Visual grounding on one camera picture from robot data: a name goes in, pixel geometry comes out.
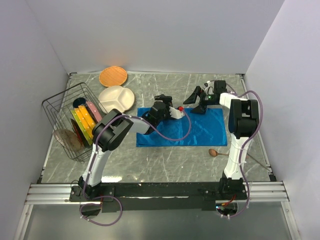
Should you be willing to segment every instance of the cable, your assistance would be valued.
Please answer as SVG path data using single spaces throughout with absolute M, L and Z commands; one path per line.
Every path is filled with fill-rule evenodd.
M 235 199 L 236 199 L 236 195 L 233 195 L 230 201 L 222 203 L 221 205 L 225 208 L 226 206 L 229 205 L 229 203 L 232 203 L 232 201 L 234 201 Z
M 125 115 L 125 114 L 122 114 L 122 115 L 119 115 L 119 116 L 116 116 L 115 118 L 113 118 L 110 122 L 108 122 L 108 124 L 102 129 L 102 131 L 98 134 L 98 136 L 96 137 L 96 140 L 95 140 L 95 151 L 94 151 L 94 154 L 92 156 L 92 161 L 90 163 L 90 166 L 89 166 L 89 169 L 88 169 L 88 173 L 86 175 L 86 179 L 84 181 L 84 184 L 83 184 L 83 190 L 82 190 L 82 194 L 83 194 L 83 197 L 87 200 L 89 200 L 85 194 L 86 192 L 86 186 L 87 186 L 87 182 L 89 180 L 89 177 L 90 177 L 90 173 L 91 173 L 91 170 L 92 170 L 92 167 L 94 165 L 94 162 L 97 158 L 97 154 L 98 154 L 98 150 L 99 150 L 99 139 L 101 137 L 101 135 L 103 134 L 103 132 L 108 128 L 110 127 L 111 124 L 113 124 L 116 120 L 120 119 L 120 118 L 132 118 L 132 119 L 139 119 L 141 121 L 143 121 L 144 123 L 148 124 L 155 132 L 157 132 L 161 137 L 163 137 L 164 139 L 167 139 L 167 140 L 170 140 L 170 141 L 174 141 L 174 142 L 178 142 L 178 141 L 181 141 L 183 139 L 185 139 L 189 134 L 190 134 L 190 131 L 191 131 L 191 127 L 192 127 L 192 123 L 191 123 L 191 119 L 190 117 L 188 116 L 188 114 L 185 112 L 184 109 L 182 109 L 184 115 L 186 116 L 186 118 L 188 119 L 189 121 L 189 129 L 188 129 L 188 132 L 186 133 L 186 135 L 184 135 L 182 138 L 177 138 L 177 139 L 173 139 L 173 138 L 169 138 L 169 137 L 166 137 L 164 136 L 163 134 L 161 134 L 154 126 L 152 126 L 152 124 L 150 124 L 149 122 L 147 122 L 145 119 L 141 118 L 141 117 L 138 117 L 138 116 L 129 116 L 129 115 Z M 97 200 L 97 199 L 103 199 L 103 198 L 112 198 L 114 200 L 116 200 L 120 206 L 120 213 L 119 213 L 119 216 L 117 217 L 116 220 L 114 220 L 113 222 L 111 223 L 99 223 L 99 222 L 96 222 L 96 221 L 93 221 L 91 219 L 88 219 L 87 217 L 85 217 L 81 210 L 83 209 L 84 206 L 99 206 L 99 204 L 95 204 L 95 203 L 87 203 L 87 204 L 84 204 L 83 206 L 80 207 L 79 211 L 80 211 L 80 215 L 81 215 L 81 218 L 87 220 L 88 222 L 90 223 L 93 223 L 93 224 L 96 224 L 96 225 L 99 225 L 99 226 L 103 226 L 103 227 L 108 227 L 108 226 L 111 226 L 111 225 L 114 225 L 115 223 L 117 223 L 119 221 L 119 219 L 121 218 L 122 216 L 122 213 L 123 213 L 123 208 L 122 208 L 122 204 L 121 202 L 119 201 L 119 199 L 117 199 L 116 197 L 114 196 L 108 196 L 108 195 L 105 195 L 105 196 L 97 196 L 97 197 L 94 197 L 92 200 Z
M 206 83 L 208 84 L 208 83 L 212 83 L 212 82 L 214 82 L 214 81 L 217 81 L 217 80 L 210 80 L 210 81 L 207 81 Z M 234 92 L 235 95 L 237 95 L 236 90 L 235 90 L 229 83 L 226 82 L 225 84 L 231 89 L 232 92 Z
M 213 88 L 212 86 L 209 86 L 209 87 L 208 87 L 208 92 L 207 92 L 207 93 L 209 94 L 210 88 L 212 89 L 212 94 L 213 94 L 213 93 L 214 93 L 214 88 Z
M 263 165 L 261 162 L 259 162 L 257 159 L 255 159 L 252 155 L 250 155 L 249 153 L 246 153 L 250 158 L 252 158 L 257 164 L 259 164 L 261 167 L 263 167 L 264 169 L 266 169 L 268 172 L 271 173 L 271 171 L 265 166 Z
M 255 97 L 257 98 L 257 100 L 258 100 L 258 102 L 259 102 L 259 105 L 260 105 L 260 118 L 259 118 L 258 126 L 256 127 L 256 130 L 254 131 L 254 133 L 252 134 L 252 136 L 249 137 L 249 138 L 242 144 L 241 150 L 240 150 L 240 154 L 239 154 L 239 160 L 238 160 L 238 162 L 239 162 L 239 164 L 240 164 L 240 165 L 239 165 L 240 171 L 241 171 L 243 180 L 245 181 L 245 185 L 246 185 L 246 188 L 247 188 L 247 191 L 246 191 L 246 192 L 247 192 L 247 199 L 246 199 L 246 202 L 245 202 L 244 207 L 243 207 L 240 211 L 238 211 L 236 214 L 234 214 L 234 215 L 232 215 L 232 216 L 229 216 L 229 218 L 234 218 L 234 217 L 240 215 L 240 214 L 248 207 L 248 205 L 249 205 L 249 201 L 250 201 L 250 187 L 249 187 L 249 182 L 248 182 L 248 180 L 247 180 L 247 178 L 246 178 L 246 176 L 245 176 L 244 169 L 243 169 L 242 164 L 241 164 L 241 156 L 242 156 L 242 153 L 243 153 L 243 150 L 244 150 L 246 144 L 247 144 L 250 140 L 252 140 L 252 139 L 257 135 L 257 133 L 259 132 L 259 129 L 260 129 L 261 123 L 262 123 L 262 119 L 263 119 L 263 117 L 264 117 L 264 107 L 263 107 L 263 105 L 262 105 L 262 101 L 261 101 L 259 95 L 258 95 L 255 91 L 248 90 L 248 91 L 246 91 L 244 94 L 238 96 L 238 98 L 242 98 L 243 96 L 245 96 L 245 95 L 247 95 L 247 94 L 249 94 L 249 93 L 255 95 Z
M 70 183 L 70 188 L 72 189 L 72 184 L 74 183 L 74 181 L 77 181 L 79 183 L 78 180 L 73 180 L 71 183 Z

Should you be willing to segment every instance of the white divided plate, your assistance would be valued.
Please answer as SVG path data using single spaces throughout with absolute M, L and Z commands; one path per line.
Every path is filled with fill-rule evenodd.
M 123 113 L 133 106 L 135 95 L 129 88 L 111 86 L 103 90 L 98 99 L 106 110 L 104 113 L 109 113 L 112 109 Z

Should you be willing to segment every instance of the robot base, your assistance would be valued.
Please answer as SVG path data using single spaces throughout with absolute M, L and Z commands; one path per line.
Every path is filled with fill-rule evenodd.
M 236 200 L 246 200 L 247 193 L 242 180 L 228 187 L 220 182 L 141 182 L 141 183 L 100 183 L 96 186 L 95 196 L 113 196 L 120 200 L 124 211 L 131 210 L 173 210 L 201 209 L 215 211 L 216 201 L 230 200 L 236 194 Z M 82 189 L 73 186 L 70 202 L 92 202 L 83 197 Z M 119 204 L 112 198 L 104 198 L 102 212 L 119 210 Z

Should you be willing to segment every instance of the blue cloth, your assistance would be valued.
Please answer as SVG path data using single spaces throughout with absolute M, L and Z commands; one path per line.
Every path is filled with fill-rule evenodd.
M 149 107 L 139 107 L 138 117 L 149 111 Z M 192 108 L 185 108 L 191 120 L 191 132 L 181 141 L 169 141 L 155 131 L 149 135 L 136 134 L 137 147 L 170 147 L 170 146 L 227 146 L 226 127 L 221 108 L 208 108 L 205 114 L 190 113 Z M 186 117 L 177 120 L 162 121 L 156 128 L 171 139 L 182 138 L 189 129 Z

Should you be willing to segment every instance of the black wire basket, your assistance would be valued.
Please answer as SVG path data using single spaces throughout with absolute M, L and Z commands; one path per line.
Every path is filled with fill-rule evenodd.
M 106 110 L 88 85 L 81 82 L 43 100 L 42 107 L 53 127 L 53 131 L 66 129 L 75 132 L 71 122 L 71 119 L 74 119 L 71 110 L 74 110 L 73 102 L 77 98 L 85 98 L 87 101 L 92 102 L 102 117 L 106 115 L 104 113 Z M 82 147 L 80 150 L 74 151 L 70 150 L 71 148 L 67 142 L 64 145 L 66 146 L 61 144 L 61 147 L 67 156 L 75 161 L 86 161 L 92 152 L 92 146 L 88 148 Z

